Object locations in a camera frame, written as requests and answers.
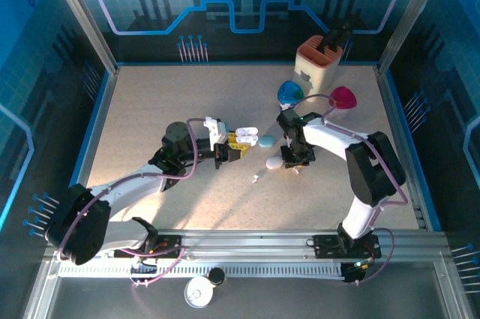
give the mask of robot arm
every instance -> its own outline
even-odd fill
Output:
[[[293,109],[277,118],[285,135],[291,140],[282,146],[285,167],[308,166],[315,160],[314,147],[324,148],[346,161],[349,180],[355,194],[346,218],[339,224],[337,240],[343,254],[361,242],[373,230],[381,205],[396,190],[381,165],[361,138],[370,142],[387,164],[399,185],[405,183],[405,173],[384,133],[372,135],[354,133],[332,124],[316,113],[299,117]]]
[[[197,139],[197,162],[214,159],[218,169],[225,161],[240,159],[240,150],[230,147],[227,127],[220,120],[206,118],[208,139]],[[174,122],[166,129],[162,147],[140,169],[107,184],[85,188],[70,187],[52,213],[45,228],[45,238],[77,265],[92,259],[98,252],[119,248],[149,253],[158,245],[158,232],[147,221],[132,218],[115,222],[110,219],[138,200],[173,187],[184,176],[188,162],[195,160],[194,144],[183,122]],[[91,205],[76,225],[74,220]]]

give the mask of pink cup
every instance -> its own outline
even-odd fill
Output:
[[[338,86],[330,96],[337,101],[337,107],[328,115],[330,119],[342,119],[357,106],[355,95],[346,86]]]

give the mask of blue cup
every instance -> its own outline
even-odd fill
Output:
[[[305,98],[305,95],[302,88],[291,80],[283,83],[278,89],[277,99],[280,103],[280,111],[291,108],[303,98]]]

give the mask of speckled countertop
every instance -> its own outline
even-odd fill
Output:
[[[155,227],[175,229],[336,228],[353,199],[344,161],[316,149],[316,161],[299,175],[285,169],[267,172],[265,167],[284,144],[275,122],[276,94],[292,77],[292,65],[123,67],[88,186],[143,166],[160,148],[169,123],[211,116],[228,122],[230,129],[256,126],[260,135],[273,134],[278,141],[270,149],[252,147],[243,159],[219,170],[213,162],[203,162],[191,179],[144,198],[115,220],[140,216]],[[373,68],[339,67],[333,87],[340,85],[355,93],[358,106],[334,122],[355,131],[383,131],[393,142]],[[305,103],[298,112],[322,113],[325,108],[320,100]],[[206,128],[194,124],[196,135],[208,137]],[[252,184],[258,172],[262,177]],[[406,185],[403,189],[408,195]],[[411,205],[388,208],[377,226],[418,228]]]

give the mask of black cap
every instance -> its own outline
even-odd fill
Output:
[[[213,268],[208,272],[207,278],[213,285],[220,285],[225,281],[225,272],[221,268]]]

